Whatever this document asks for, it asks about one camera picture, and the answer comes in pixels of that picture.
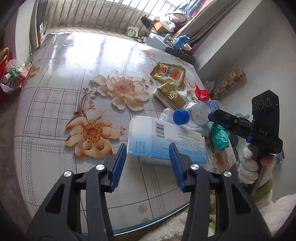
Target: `balcony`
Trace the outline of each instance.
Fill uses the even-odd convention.
[[[173,0],[49,0],[44,16],[46,32],[50,28],[100,28],[124,34],[132,23],[145,31],[140,18],[173,11],[181,1]]]

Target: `white box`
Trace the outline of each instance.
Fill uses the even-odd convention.
[[[205,140],[200,133],[149,116],[135,116],[130,122],[127,150],[147,164],[170,165],[169,145],[194,163],[207,163]]]

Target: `bottle label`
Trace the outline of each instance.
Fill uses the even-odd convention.
[[[205,101],[205,103],[211,108],[212,113],[219,109],[219,106],[214,101]]]

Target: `floral tablecloth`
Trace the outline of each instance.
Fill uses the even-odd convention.
[[[162,83],[150,72],[158,62],[182,65],[203,89],[194,67],[143,44],[90,33],[50,34],[22,89],[14,153],[19,184],[31,216],[66,171],[89,171],[128,141],[135,115],[159,118],[152,92]],[[85,192],[82,232],[87,233]],[[118,188],[106,194],[115,233],[139,228],[188,203],[171,168],[127,158]]]

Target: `blue bottle cap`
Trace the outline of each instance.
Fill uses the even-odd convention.
[[[173,114],[173,120],[177,125],[186,124],[190,119],[189,113],[185,109],[176,110]]]

